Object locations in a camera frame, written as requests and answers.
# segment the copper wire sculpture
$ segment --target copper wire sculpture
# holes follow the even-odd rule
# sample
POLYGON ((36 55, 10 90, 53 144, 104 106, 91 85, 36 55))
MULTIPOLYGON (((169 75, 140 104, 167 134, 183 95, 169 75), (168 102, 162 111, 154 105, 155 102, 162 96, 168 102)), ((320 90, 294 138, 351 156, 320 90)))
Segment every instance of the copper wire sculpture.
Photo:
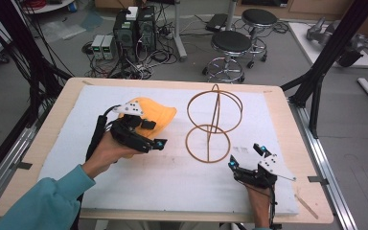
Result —
POLYGON ((188 134, 186 136, 185 145, 186 145, 188 153, 191 154, 191 156, 194 159, 196 159, 197 161, 203 162, 203 163, 216 163, 216 162, 219 162, 222 159, 224 159, 228 155, 228 153, 231 149, 231 141, 229 140, 229 136, 228 136, 227 132, 230 132, 230 131, 234 130, 241 123, 241 121, 242 121, 242 111, 243 111, 242 101, 235 94, 233 94, 231 92, 224 91, 224 90, 219 90, 219 86, 217 84, 214 84, 214 86, 212 87, 212 89, 210 91, 204 91, 204 92, 198 93, 195 96, 193 96, 190 99, 190 101, 188 102, 188 105, 187 105, 187 115, 188 115, 191 123, 193 123, 193 125, 195 126, 188 132, 188 134), (198 98, 202 95, 205 95, 205 94, 209 94, 209 93, 217 94, 217 99, 215 101, 214 114, 213 114, 213 117, 212 117, 211 124, 197 125, 195 123, 195 121, 193 120, 191 114, 190 114, 191 103, 196 98, 198 98), (221 95, 226 96, 229 99, 231 99, 238 106, 240 114, 241 114, 238 122, 233 127, 228 128, 227 130, 223 130, 222 128, 219 127, 219 117, 220 117, 220 109, 221 109, 220 96, 221 95), (200 130, 206 132, 206 134, 207 134, 207 157, 206 157, 206 160, 197 157, 190 150, 190 147, 189 147, 189 144, 188 144, 190 134, 196 129, 200 129, 200 130), (211 141, 211 135, 212 134, 223 134, 225 136, 227 142, 228 142, 228 149, 227 149, 226 153, 224 153, 224 155, 221 158, 216 159, 216 160, 210 159, 210 141, 211 141))

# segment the wooden table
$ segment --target wooden table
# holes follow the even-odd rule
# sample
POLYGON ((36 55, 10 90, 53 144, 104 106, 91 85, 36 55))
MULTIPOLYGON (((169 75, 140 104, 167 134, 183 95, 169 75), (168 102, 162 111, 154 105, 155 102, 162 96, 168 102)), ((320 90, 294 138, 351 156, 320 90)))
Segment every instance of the wooden table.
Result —
MULTIPOLYGON (((0 198, 0 216, 36 183, 39 172, 58 138, 68 114, 72 110, 79 93, 85 85, 106 85, 125 87, 162 87, 170 89, 211 90, 211 83, 157 81, 157 80, 104 80, 73 78, 70 79, 55 105, 50 111, 40 131, 36 135, 23 162, 33 164, 29 170, 18 169, 6 191, 0 198)), ((319 183, 310 183, 308 176, 316 175, 301 134, 288 107, 286 97, 280 87, 246 84, 220 84, 221 90, 262 93, 274 125, 280 149, 288 168, 298 178, 292 183, 295 198, 299 206, 296 216, 276 217, 276 222, 330 223, 334 220, 329 203, 319 183)), ((252 222, 252 215, 192 212, 146 212, 122 210, 81 210, 84 219, 140 219, 171 221, 217 221, 252 222)))

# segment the wrist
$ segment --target wrist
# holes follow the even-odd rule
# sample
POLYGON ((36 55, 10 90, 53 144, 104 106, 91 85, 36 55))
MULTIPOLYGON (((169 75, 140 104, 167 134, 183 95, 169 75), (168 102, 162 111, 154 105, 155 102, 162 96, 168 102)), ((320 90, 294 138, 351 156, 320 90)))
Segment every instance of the wrist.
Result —
POLYGON ((268 228, 270 227, 270 223, 268 221, 268 213, 267 214, 263 214, 261 212, 255 212, 253 213, 253 218, 255 221, 255 227, 263 227, 263 228, 268 228))
POLYGON ((101 168, 96 167, 95 165, 91 164, 91 162, 87 161, 82 166, 82 170, 91 178, 94 179, 97 175, 101 174, 103 171, 101 168))

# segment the white bracket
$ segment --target white bracket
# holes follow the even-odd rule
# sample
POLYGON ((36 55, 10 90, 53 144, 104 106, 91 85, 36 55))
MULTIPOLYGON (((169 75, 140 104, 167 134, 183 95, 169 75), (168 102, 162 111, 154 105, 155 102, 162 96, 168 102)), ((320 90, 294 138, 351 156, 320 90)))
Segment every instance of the white bracket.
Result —
POLYGON ((292 181, 296 180, 294 174, 286 167, 284 162, 277 158, 276 154, 272 154, 264 158, 259 162, 259 165, 272 174, 292 181))
POLYGON ((134 116, 142 116, 144 114, 142 107, 139 105, 139 103, 126 103, 124 105, 115 107, 113 111, 116 113, 124 113, 134 116))

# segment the human hand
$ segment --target human hand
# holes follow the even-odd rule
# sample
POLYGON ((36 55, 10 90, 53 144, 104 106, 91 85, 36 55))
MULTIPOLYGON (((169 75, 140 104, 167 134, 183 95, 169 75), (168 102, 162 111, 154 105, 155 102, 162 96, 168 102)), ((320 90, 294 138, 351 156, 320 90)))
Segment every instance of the human hand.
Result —
POLYGON ((119 144, 108 131, 103 135, 103 139, 101 139, 89 160, 82 165, 82 169, 93 179, 107 171, 110 165, 121 157, 137 153, 141 152, 119 144))
POLYGON ((253 211, 253 218, 255 220, 255 227, 269 227, 269 213, 270 206, 270 190, 261 189, 255 186, 245 184, 247 194, 249 196, 250 206, 253 211))

